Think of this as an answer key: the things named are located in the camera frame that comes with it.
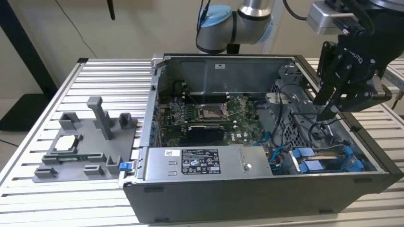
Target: black power cable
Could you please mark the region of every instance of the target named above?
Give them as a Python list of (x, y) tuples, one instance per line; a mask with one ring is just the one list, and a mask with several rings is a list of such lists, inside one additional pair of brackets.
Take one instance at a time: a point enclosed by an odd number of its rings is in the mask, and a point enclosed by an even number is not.
[(398, 106), (399, 100), (396, 100), (392, 104), (392, 110), (395, 110), (396, 106)]
[(0, 142), (7, 143), (7, 144), (10, 144), (10, 145), (12, 145), (12, 146), (15, 146), (15, 147), (19, 147), (19, 145), (16, 145), (16, 144), (14, 144), (14, 143), (6, 141), (6, 140), (2, 140), (2, 139), (0, 139)]
[(198, 23), (196, 23), (196, 37), (195, 37), (195, 44), (196, 44), (196, 48), (198, 48), (198, 36), (200, 34), (200, 30), (202, 30), (202, 26), (203, 26), (203, 21), (207, 18), (207, 14), (208, 14), (208, 9), (210, 9), (210, 5), (211, 5), (211, 0), (208, 0), (208, 3), (203, 9), (203, 2), (204, 0), (202, 0), (202, 6), (200, 6), (200, 10), (198, 13)]
[(308, 20), (307, 17), (299, 16), (299, 15), (292, 11), (288, 2), (287, 2), (286, 0), (283, 0), (283, 1), (284, 1), (286, 10), (290, 12), (290, 14), (292, 15), (292, 17), (295, 17), (298, 20)]
[(66, 13), (66, 11), (64, 11), (64, 9), (63, 9), (63, 7), (62, 7), (62, 5), (60, 5), (59, 1), (58, 1), (58, 0), (55, 0), (55, 1), (56, 1), (56, 4), (59, 5), (59, 8), (60, 8), (60, 10), (62, 10), (63, 14), (66, 15), (66, 17), (68, 18), (68, 20), (70, 20), (71, 24), (72, 24), (72, 25), (74, 25), (74, 27), (75, 27), (75, 29), (76, 29), (76, 31), (78, 31), (78, 34), (79, 34), (79, 36), (80, 36), (80, 38), (82, 38), (82, 41), (83, 41), (84, 45), (88, 47), (88, 49), (90, 49), (91, 53), (94, 53), (95, 58), (99, 58), (99, 57), (96, 56), (96, 54), (95, 54), (94, 50), (91, 49), (90, 45), (87, 44), (87, 42), (86, 42), (86, 40), (84, 40), (84, 38), (83, 38), (83, 35), (82, 35), (82, 33), (80, 33), (80, 31), (79, 31), (79, 29), (78, 29), (78, 27), (76, 27), (76, 25), (75, 25), (74, 21), (71, 20), (71, 18), (70, 18), (70, 16), (68, 16), (68, 14)]
[(316, 125), (320, 125), (320, 126), (326, 126), (326, 125), (331, 125), (334, 123), (336, 123), (338, 121), (343, 120), (344, 118), (340, 118), (340, 119), (336, 119), (334, 121), (331, 121), (330, 123), (315, 123), (312, 124), (312, 126), (310, 127), (310, 131), (308, 131), (308, 135), (310, 135), (310, 141), (312, 142), (312, 137), (311, 137), (311, 131), (314, 130), (314, 128), (316, 127)]
[(298, 86), (300, 87), (298, 84), (284, 84), (280, 88), (279, 88), (279, 91), (278, 91), (278, 94), (279, 94), (279, 113), (278, 113), (278, 119), (276, 119), (276, 125), (275, 125), (275, 128), (272, 130), (272, 133), (271, 133), (271, 142), (272, 142), (272, 145), (275, 147), (280, 147), (276, 142), (275, 142), (275, 134), (276, 134), (276, 131), (278, 131), (278, 128), (279, 128), (279, 125), (280, 125), (280, 120), (282, 120), (282, 117), (283, 117), (283, 113), (284, 113), (284, 102), (283, 102), (283, 98), (282, 98), (282, 92), (283, 92), (283, 88), (286, 86)]

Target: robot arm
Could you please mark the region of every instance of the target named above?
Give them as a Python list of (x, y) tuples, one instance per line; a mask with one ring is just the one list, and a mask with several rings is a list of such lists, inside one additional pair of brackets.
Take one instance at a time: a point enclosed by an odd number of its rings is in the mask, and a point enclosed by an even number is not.
[(319, 1), (308, 24), (319, 34), (343, 33), (338, 44), (323, 44), (314, 101), (327, 105), (318, 115), (323, 121), (339, 111), (359, 112), (392, 98), (380, 80), (404, 51), (404, 0)]

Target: blue cable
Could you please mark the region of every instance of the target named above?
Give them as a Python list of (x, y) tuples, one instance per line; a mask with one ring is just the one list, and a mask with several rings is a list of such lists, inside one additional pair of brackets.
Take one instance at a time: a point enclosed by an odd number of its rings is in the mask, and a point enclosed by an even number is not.
[(284, 149), (284, 147), (279, 147), (279, 148), (275, 150), (275, 152), (274, 152), (274, 154), (272, 154), (272, 157), (271, 157), (271, 159), (270, 159), (270, 163), (272, 163), (272, 162), (275, 161), (276, 155), (278, 155), (278, 153), (280, 152), (282, 149)]
[(260, 140), (260, 141), (256, 141), (256, 142), (254, 143), (254, 146), (256, 147), (256, 146), (259, 145), (259, 143), (266, 143), (266, 142), (268, 142), (270, 138), (271, 138), (271, 135), (270, 135), (270, 132), (267, 131), (267, 132), (266, 132), (266, 139), (264, 139), (264, 140)]

